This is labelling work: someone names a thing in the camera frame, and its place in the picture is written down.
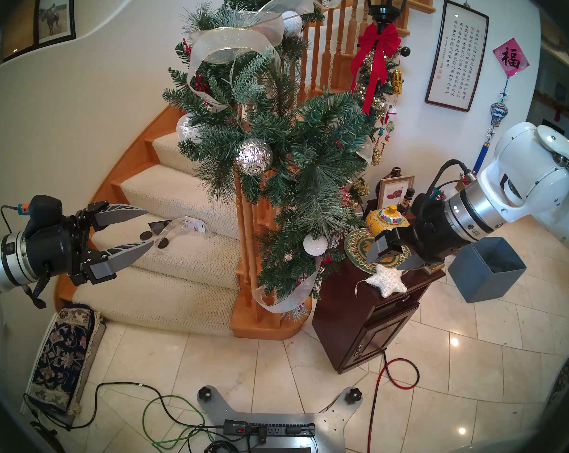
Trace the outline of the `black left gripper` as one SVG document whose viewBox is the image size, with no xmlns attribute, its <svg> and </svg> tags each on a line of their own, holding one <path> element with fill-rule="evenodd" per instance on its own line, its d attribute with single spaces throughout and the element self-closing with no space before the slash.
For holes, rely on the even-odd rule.
<svg viewBox="0 0 569 453">
<path fill-rule="evenodd" d="M 52 277 L 62 274 L 75 286 L 115 279 L 118 271 L 150 250 L 154 241 L 96 250 L 88 246 L 89 231 L 147 213 L 145 208 L 108 202 L 91 203 L 71 216 L 64 216 L 62 207 L 27 207 L 30 218 L 24 229 L 25 252 L 36 287 L 45 287 Z"/>
</svg>

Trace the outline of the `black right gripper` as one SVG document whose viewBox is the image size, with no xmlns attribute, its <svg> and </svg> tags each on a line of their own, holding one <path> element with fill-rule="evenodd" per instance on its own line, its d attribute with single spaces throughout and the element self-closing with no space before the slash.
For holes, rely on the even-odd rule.
<svg viewBox="0 0 569 453">
<path fill-rule="evenodd" d="M 413 223 L 399 232 L 399 239 L 420 258 L 407 258 L 397 269 L 420 269 L 428 264 L 426 261 L 443 261 L 454 251 L 470 244 L 450 225 L 444 207 L 420 207 L 416 212 Z M 374 238 L 367 250 L 367 263 L 403 253 L 401 245 L 388 242 L 387 234 L 379 233 Z"/>
</svg>

